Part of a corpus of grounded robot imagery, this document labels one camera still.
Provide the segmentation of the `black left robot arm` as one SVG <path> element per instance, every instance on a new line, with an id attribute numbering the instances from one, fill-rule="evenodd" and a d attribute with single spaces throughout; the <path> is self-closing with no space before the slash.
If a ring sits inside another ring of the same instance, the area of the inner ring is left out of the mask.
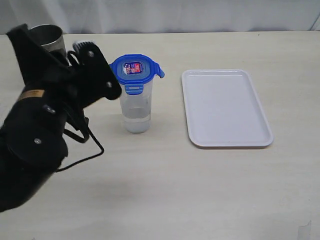
<path id="1" fill-rule="evenodd" d="M 67 107 L 78 90 L 60 53 L 50 53 L 26 24 L 7 32 L 24 87 L 0 128 L 0 210 L 29 201 L 68 155 Z"/>

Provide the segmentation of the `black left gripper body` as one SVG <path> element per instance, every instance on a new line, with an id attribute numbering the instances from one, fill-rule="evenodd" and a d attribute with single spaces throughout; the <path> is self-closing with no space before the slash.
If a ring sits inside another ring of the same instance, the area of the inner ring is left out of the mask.
<path id="1" fill-rule="evenodd" d="M 9 111 L 7 120 L 81 120 L 72 68 L 65 55 L 49 52 L 26 24 L 6 33 L 24 82 L 24 88 Z"/>

